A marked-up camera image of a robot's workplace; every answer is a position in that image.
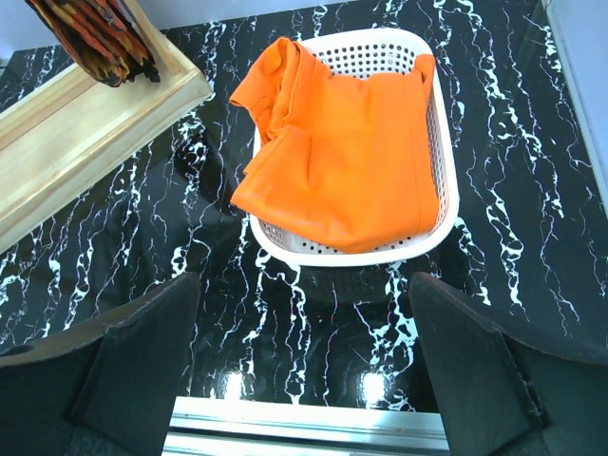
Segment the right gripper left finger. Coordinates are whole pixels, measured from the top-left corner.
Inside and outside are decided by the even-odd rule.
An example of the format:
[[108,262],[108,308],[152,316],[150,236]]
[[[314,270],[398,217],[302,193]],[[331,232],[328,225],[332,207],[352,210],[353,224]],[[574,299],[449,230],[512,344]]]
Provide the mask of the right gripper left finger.
[[2,454],[161,454],[199,303],[186,273],[2,352]]

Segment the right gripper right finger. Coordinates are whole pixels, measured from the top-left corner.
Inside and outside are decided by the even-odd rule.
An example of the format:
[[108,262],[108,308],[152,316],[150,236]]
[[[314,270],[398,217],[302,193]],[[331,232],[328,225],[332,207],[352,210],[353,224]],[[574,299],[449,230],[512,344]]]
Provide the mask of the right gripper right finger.
[[606,348],[525,326],[427,273],[408,296],[451,454],[606,454]]

